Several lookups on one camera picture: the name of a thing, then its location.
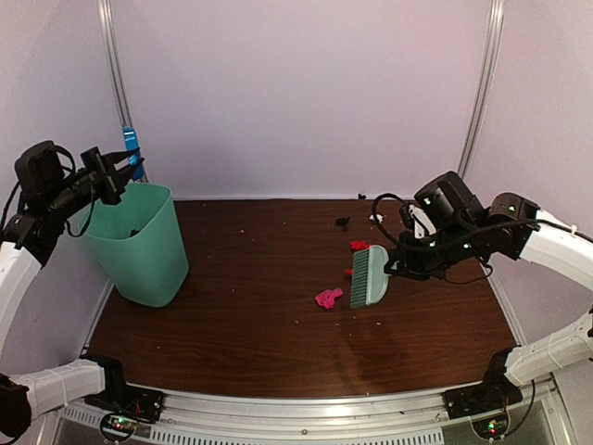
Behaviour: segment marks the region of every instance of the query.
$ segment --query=white backdrop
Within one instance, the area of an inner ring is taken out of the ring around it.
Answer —
[[[488,0],[117,0],[149,178],[177,198],[411,196],[456,169]]]
[[[498,66],[468,182],[484,205],[502,192],[534,200],[593,234],[593,1],[506,2]],[[525,337],[559,329],[593,296],[542,267],[495,258]],[[593,363],[557,373],[579,443],[591,443]]]
[[[37,142],[53,139],[76,157],[91,146],[124,147],[95,1],[0,0],[0,24],[4,207],[17,181],[14,161]],[[0,372],[34,372],[76,359],[106,281],[82,241],[62,236],[19,308]]]

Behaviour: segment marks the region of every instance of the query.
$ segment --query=pink crumpled paper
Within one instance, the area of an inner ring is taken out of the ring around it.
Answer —
[[[333,309],[335,306],[335,300],[339,299],[344,295],[344,291],[342,289],[334,289],[334,290],[325,290],[317,297],[315,297],[315,301],[324,309]]]

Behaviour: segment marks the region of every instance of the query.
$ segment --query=brown wooden tabletop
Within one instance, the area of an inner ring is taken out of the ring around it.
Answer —
[[[369,201],[178,202],[191,272],[151,309],[113,292],[90,351],[119,358],[131,383],[254,397],[341,397],[481,379],[514,345],[486,280],[391,278],[379,304],[349,308],[349,242],[388,247]],[[385,225],[400,230],[397,204]],[[347,231],[334,225],[350,216]],[[450,278],[482,273],[466,261]],[[335,309],[314,297],[341,287]]]

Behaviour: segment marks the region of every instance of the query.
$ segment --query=brush bristles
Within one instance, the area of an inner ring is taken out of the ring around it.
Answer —
[[[369,279],[369,250],[361,250],[354,254],[352,265],[352,290],[350,291],[350,308],[358,309],[367,304],[367,281]]]

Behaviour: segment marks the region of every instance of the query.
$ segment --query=green trash bin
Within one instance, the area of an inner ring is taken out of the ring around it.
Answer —
[[[145,306],[171,303],[189,272],[173,199],[161,185],[130,183],[117,206],[97,201],[85,238],[121,295]]]

